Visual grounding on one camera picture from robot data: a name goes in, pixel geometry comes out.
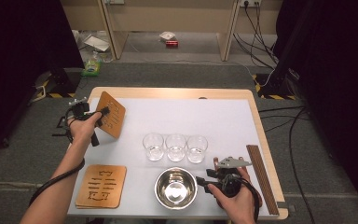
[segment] dark curtain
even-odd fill
[[[278,55],[305,1],[284,0]],[[317,23],[290,64],[331,153],[358,191],[358,2],[325,1]]]
[[[47,71],[83,67],[59,0],[0,1],[0,141]]]

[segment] white tabletop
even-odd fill
[[[195,99],[117,99],[126,107],[126,116],[121,136],[112,138],[100,129],[96,130],[100,145],[89,146],[86,166],[77,177],[70,216],[88,217],[148,217],[148,218],[213,218],[227,219],[213,195],[199,188],[196,200],[186,209],[169,210],[160,205],[154,194],[156,178],[165,169],[179,166],[192,175],[207,177],[205,170],[213,169],[213,157],[219,160],[232,156],[250,161],[246,145],[257,145],[257,136],[252,112],[247,100],[195,100]],[[90,105],[93,111],[98,103]],[[204,135],[209,142],[206,158],[193,164],[186,158],[179,162],[169,161],[164,155],[161,161],[149,161],[142,140],[147,133],[167,135],[182,133]],[[75,200],[86,168],[90,164],[124,165],[127,167],[120,206],[116,209],[77,209]],[[252,166],[248,167],[255,187],[261,192]],[[267,207],[260,208],[259,217],[269,215]]]

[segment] red object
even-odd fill
[[[168,40],[165,41],[165,46],[170,48],[177,48],[179,46],[179,42],[177,40]]]

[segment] black cable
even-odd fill
[[[292,118],[295,119],[295,116],[290,116],[290,115],[271,115],[271,116],[265,116],[265,117],[261,117],[261,119],[271,119],[271,118]]]
[[[304,108],[304,106],[303,106],[303,105],[300,105],[300,106],[288,106],[288,107],[279,107],[279,108],[265,109],[265,110],[259,110],[258,113],[269,112],[269,111],[276,111],[276,110],[284,110],[284,109],[299,109],[299,108]]]
[[[44,185],[42,185],[39,189],[36,190],[36,192],[34,193],[34,195],[32,196],[30,203],[28,206],[31,206],[31,204],[34,202],[34,200],[43,192],[45,191],[47,188],[51,187],[52,185],[54,185],[55,183],[59,182],[60,180],[65,179],[66,177],[73,175],[75,173],[77,173],[79,170],[81,170],[84,167],[85,161],[83,159],[83,161],[74,169],[62,174],[62,175],[58,175],[52,179],[50,179],[48,182],[46,182]]]
[[[253,48],[254,48],[254,46],[255,46],[255,35],[254,35],[254,39],[253,39],[253,41],[252,41],[252,46],[251,46],[251,56],[254,55],[254,54],[253,54]],[[252,63],[255,64],[255,62],[254,62],[254,57],[251,57],[251,60],[252,60]]]
[[[252,58],[252,59],[256,59],[258,62],[262,63],[265,67],[268,67],[268,68],[270,68],[270,69],[274,69],[272,66],[270,66],[270,65],[264,63],[263,61],[261,61],[260,59],[258,59],[251,51],[249,51],[249,50],[240,42],[240,40],[239,40],[235,35],[233,35],[233,36],[234,36],[234,38],[236,39],[238,45],[241,47],[241,49],[242,49],[243,51],[245,51],[246,53],[248,53],[249,55],[251,55],[251,58]]]
[[[259,201],[259,198],[258,198],[258,193],[257,193],[257,190],[255,189],[255,187],[249,183],[249,181],[247,181],[246,179],[244,178],[238,178],[237,179],[238,181],[240,181],[248,190],[251,191],[252,193],[252,196],[254,198],[254,203],[255,203],[255,210],[254,210],[254,219],[255,219],[255,222],[257,222],[258,220],[258,213],[259,213],[259,210],[260,210],[260,201]]]
[[[252,25],[252,28],[254,29],[255,33],[254,33],[254,42],[255,42],[255,39],[257,39],[257,41],[263,45],[264,49],[265,49],[265,52],[268,54],[268,56],[271,58],[271,60],[275,63],[276,60],[275,58],[273,57],[273,55],[271,55],[271,52],[268,51],[268,47],[266,45],[266,43],[264,42],[264,39],[263,39],[263,36],[261,34],[261,26],[260,26],[260,5],[258,3],[255,3],[256,4],[256,8],[255,8],[255,11],[256,11],[256,19],[257,19],[257,24],[256,26],[254,25],[251,17],[249,16],[249,13],[248,13],[248,10],[247,10],[247,7],[245,7],[245,14],[249,20],[249,22],[251,23]]]
[[[250,47],[254,47],[255,49],[259,49],[259,50],[261,50],[261,51],[266,52],[265,49],[261,49],[261,48],[259,48],[259,47],[257,47],[257,46],[253,46],[253,45],[249,44],[249,43],[246,42],[244,39],[242,39],[239,34],[237,34],[237,36],[238,36],[238,39],[239,39],[241,42],[243,42],[245,45],[248,45],[248,46],[250,46]]]
[[[266,133],[266,132],[272,131],[272,130],[274,130],[274,129],[277,129],[277,128],[279,128],[279,127],[282,127],[283,125],[289,123],[289,122],[292,121],[292,120],[293,120],[293,119],[289,119],[289,120],[287,120],[285,123],[280,124],[280,125],[278,125],[278,126],[275,126],[275,127],[273,127],[273,128],[267,129],[267,130],[265,130],[264,132]]]
[[[296,183],[298,185],[298,188],[300,190],[300,193],[301,193],[301,196],[302,196],[302,198],[304,200],[304,203],[307,206],[308,213],[310,214],[310,220],[312,221],[312,223],[315,223],[315,219],[313,218],[312,211],[310,210],[310,205],[308,203],[307,198],[305,197],[304,190],[301,187],[300,181],[298,180],[296,166],[295,166],[295,162],[294,162],[294,159],[293,159],[293,149],[292,149],[292,132],[293,132],[293,128],[295,127],[295,124],[296,124],[296,121],[297,121],[298,117],[304,112],[305,109],[306,109],[306,107],[302,108],[301,111],[298,112],[298,114],[296,115],[296,118],[294,119],[294,121],[292,123],[292,126],[290,127],[290,131],[289,131],[289,151],[290,151],[290,161],[292,163],[292,168],[293,168],[293,173],[295,175]]]
[[[71,134],[71,129],[69,128],[70,125],[68,125],[68,119],[69,119],[69,112],[73,111],[72,107],[70,107],[68,110],[66,110],[65,112],[65,116],[64,116],[64,120],[63,120],[63,128],[65,129],[65,135],[66,137],[68,137],[69,142],[72,143],[72,141],[74,140],[72,134]]]

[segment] bowl rim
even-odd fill
[[[187,173],[191,179],[193,180],[193,183],[194,183],[194,196],[192,197],[192,199],[186,204],[186,205],[183,205],[183,206],[180,206],[180,207],[169,207],[168,205],[166,205],[165,203],[163,203],[161,201],[161,199],[158,197],[158,193],[157,193],[157,189],[158,189],[158,181],[159,179],[164,175],[166,174],[167,172],[169,171],[172,171],[172,170],[180,170],[180,171],[183,171],[185,173]],[[168,168],[166,170],[164,170],[163,172],[161,172],[161,174],[159,174],[159,176],[157,177],[156,179],[156,183],[155,183],[155,187],[154,187],[154,191],[155,191],[155,195],[156,195],[156,198],[158,200],[158,202],[163,205],[164,207],[168,208],[168,209],[171,209],[171,210],[181,210],[181,209],[184,209],[184,208],[187,208],[189,205],[191,205],[194,200],[196,199],[197,197],[197,192],[198,192],[198,185],[197,185],[197,179],[195,176],[193,176],[187,169],[185,168],[182,168],[182,167],[178,167],[178,166],[174,166],[174,167],[171,167],[171,168]]]

